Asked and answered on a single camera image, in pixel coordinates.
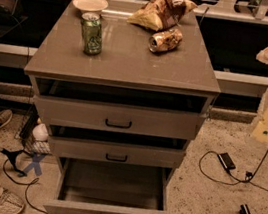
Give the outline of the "black grabber tool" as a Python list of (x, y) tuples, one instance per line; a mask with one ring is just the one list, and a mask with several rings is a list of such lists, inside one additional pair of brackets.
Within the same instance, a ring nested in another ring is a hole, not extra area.
[(18, 169), (18, 167), (16, 166), (17, 165), (16, 159), (21, 153), (24, 153), (24, 152), (25, 152), (24, 149), (12, 152), (12, 151), (6, 150), (6, 148), (0, 147), (0, 153), (5, 154), (7, 159), (10, 161), (10, 164), (12, 165), (13, 169), (15, 171), (17, 171), (22, 176), (25, 176), (25, 172), (20, 170), (20, 169)]

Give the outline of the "crushed can lying down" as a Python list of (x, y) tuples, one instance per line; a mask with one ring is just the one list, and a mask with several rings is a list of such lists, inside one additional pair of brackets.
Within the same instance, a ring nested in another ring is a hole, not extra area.
[(151, 52), (168, 52), (176, 48), (182, 42), (182, 32), (180, 29), (170, 29), (164, 32), (155, 33), (148, 41)]

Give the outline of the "black power adapter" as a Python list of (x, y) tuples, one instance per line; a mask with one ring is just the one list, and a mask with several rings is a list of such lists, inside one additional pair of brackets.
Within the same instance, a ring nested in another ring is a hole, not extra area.
[(234, 161), (230, 158), (229, 153), (221, 153), (221, 154), (218, 154), (217, 156), (224, 170), (229, 171), (229, 170), (233, 170), (236, 168)]

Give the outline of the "grey drawer cabinet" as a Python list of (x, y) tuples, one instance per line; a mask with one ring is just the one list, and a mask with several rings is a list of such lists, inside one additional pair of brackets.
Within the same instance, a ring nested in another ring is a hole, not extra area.
[(207, 99), (206, 116), (220, 89), (195, 15), (187, 14), (181, 21), (184, 37), (177, 49), (154, 54), (148, 49), (149, 31), (127, 22), (136, 8), (133, 3), (111, 2), (101, 18), (103, 50), (90, 56), (82, 50), (76, 9), (68, 6), (25, 67), (34, 101), (55, 81), (88, 83), (202, 96)]

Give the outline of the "crumpled chip bag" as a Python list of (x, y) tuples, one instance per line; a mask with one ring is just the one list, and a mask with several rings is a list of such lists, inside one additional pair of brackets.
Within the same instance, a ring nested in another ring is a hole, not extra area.
[(190, 0), (151, 0), (128, 18), (131, 24), (160, 31), (167, 30), (198, 6)]

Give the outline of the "blue tape cross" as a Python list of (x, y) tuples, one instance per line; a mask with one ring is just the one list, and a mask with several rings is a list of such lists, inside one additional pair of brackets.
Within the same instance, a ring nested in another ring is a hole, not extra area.
[(34, 153), (31, 163), (25, 167), (24, 172), (25, 174), (29, 173), (30, 171), (34, 171), (36, 177), (42, 175), (42, 169), (40, 162), (45, 158), (44, 154)]

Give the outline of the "white bowl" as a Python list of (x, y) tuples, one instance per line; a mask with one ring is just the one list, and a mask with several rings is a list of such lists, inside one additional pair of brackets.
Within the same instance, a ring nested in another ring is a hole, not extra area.
[(96, 13), (107, 9), (107, 7), (109, 6), (107, 0), (73, 0), (72, 4), (81, 12)]

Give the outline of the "green soda can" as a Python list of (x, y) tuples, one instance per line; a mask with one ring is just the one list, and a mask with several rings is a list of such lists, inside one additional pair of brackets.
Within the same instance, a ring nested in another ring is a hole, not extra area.
[(81, 33), (84, 45), (84, 53), (97, 55), (102, 50), (102, 27), (99, 14), (85, 12), (81, 16)]

